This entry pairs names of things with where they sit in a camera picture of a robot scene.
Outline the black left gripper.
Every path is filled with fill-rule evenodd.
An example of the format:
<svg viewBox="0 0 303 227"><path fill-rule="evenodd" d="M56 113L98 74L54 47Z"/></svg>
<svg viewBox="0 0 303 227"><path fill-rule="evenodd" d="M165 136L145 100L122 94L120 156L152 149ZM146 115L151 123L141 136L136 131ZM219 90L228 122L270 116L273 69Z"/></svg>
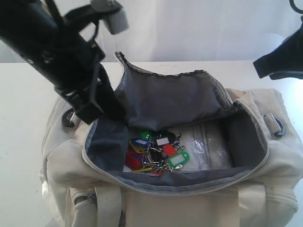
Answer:
<svg viewBox="0 0 303 227"><path fill-rule="evenodd" d="M94 40L86 41L70 31L24 32L21 56L32 61L33 68L49 80L60 93L79 92L92 79L95 62L105 57ZM91 124L101 115L124 121L126 111L115 95L103 65L98 65L97 101L88 96L73 98L75 115Z"/></svg>

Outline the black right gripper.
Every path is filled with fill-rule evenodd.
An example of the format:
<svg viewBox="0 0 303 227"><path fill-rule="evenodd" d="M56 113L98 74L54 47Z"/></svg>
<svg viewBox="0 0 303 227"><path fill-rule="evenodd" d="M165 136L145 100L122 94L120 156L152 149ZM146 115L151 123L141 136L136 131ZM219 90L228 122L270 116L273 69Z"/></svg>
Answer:
<svg viewBox="0 0 303 227"><path fill-rule="evenodd" d="M259 78L303 79L303 24L275 50L253 62Z"/></svg>

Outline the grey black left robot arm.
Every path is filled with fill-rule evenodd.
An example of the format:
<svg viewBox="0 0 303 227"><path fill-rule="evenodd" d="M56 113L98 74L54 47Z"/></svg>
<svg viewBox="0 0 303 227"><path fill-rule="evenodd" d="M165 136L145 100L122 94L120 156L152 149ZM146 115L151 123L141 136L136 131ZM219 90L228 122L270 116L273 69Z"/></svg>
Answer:
<svg viewBox="0 0 303 227"><path fill-rule="evenodd" d="M121 121L125 109L101 62L105 53L80 32L103 21L112 35L128 28L123 6L115 0L93 0L62 16L53 0L3 0L0 38L50 81L56 93L87 124L104 115Z"/></svg>

